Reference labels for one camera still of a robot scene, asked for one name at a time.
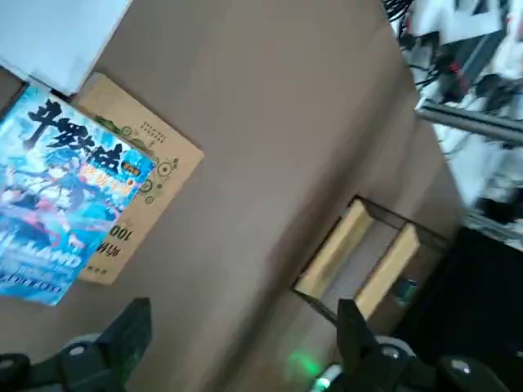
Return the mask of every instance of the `brown cardboard surface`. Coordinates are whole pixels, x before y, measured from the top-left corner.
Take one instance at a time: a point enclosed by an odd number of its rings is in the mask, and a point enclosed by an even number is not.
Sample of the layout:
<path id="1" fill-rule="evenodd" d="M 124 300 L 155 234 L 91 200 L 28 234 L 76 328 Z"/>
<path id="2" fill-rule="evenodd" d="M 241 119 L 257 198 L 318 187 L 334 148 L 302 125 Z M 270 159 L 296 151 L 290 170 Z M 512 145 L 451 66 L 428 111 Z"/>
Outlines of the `brown cardboard surface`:
<path id="1" fill-rule="evenodd" d="M 140 193 L 80 274 L 83 280 L 111 284 L 202 160 L 203 153 L 101 73 L 89 79 L 73 105 L 156 163 Z"/>

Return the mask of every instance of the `blue book cover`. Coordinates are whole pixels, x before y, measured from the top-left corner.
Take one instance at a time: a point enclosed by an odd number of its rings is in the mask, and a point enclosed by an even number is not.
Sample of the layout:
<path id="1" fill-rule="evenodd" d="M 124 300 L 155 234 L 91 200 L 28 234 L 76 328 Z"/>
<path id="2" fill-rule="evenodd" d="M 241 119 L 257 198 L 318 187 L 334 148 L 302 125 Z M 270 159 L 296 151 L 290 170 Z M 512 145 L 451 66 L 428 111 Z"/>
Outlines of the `blue book cover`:
<path id="1" fill-rule="evenodd" d="M 55 305 L 154 164 L 51 93 L 0 122 L 0 295 Z"/>

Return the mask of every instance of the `green led light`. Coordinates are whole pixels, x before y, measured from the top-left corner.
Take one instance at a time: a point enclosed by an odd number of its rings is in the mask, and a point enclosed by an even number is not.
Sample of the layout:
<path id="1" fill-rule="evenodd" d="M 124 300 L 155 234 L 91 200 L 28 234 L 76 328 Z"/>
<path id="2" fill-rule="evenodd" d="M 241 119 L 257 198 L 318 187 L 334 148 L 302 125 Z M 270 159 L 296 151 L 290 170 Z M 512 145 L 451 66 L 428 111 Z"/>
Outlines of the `green led light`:
<path id="1" fill-rule="evenodd" d="M 320 379 L 318 379 L 318 381 L 316 382 L 316 384 L 317 384 L 318 386 L 321 386 L 321 387 L 324 388 L 325 390 L 326 390 L 327 388 L 330 387 L 330 381 L 327 380 L 326 378 L 320 378 Z"/>
<path id="2" fill-rule="evenodd" d="M 301 352 L 294 352 L 288 357 L 289 363 L 298 364 L 303 371 L 310 376 L 317 376 L 321 372 L 320 364 L 310 355 Z"/>

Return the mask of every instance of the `anime book cover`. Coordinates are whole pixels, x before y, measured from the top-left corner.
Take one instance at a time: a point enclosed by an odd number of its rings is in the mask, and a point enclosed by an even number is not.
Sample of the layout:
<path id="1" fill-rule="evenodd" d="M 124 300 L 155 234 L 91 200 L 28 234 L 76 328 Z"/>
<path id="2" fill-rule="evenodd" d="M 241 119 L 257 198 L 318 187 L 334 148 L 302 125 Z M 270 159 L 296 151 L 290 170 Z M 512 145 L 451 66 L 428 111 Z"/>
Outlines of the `anime book cover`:
<path id="1" fill-rule="evenodd" d="M 0 145 L 0 294 L 55 305 L 154 163 L 33 86 Z"/>

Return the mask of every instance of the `white paper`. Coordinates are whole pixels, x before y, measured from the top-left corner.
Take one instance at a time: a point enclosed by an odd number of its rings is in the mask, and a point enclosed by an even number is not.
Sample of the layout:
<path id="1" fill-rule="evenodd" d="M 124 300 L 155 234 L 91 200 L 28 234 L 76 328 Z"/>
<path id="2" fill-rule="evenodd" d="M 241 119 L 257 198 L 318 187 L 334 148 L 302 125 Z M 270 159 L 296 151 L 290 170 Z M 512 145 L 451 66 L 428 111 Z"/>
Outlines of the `white paper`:
<path id="1" fill-rule="evenodd" d="M 77 92 L 132 0 L 2 0 L 0 65 Z"/>

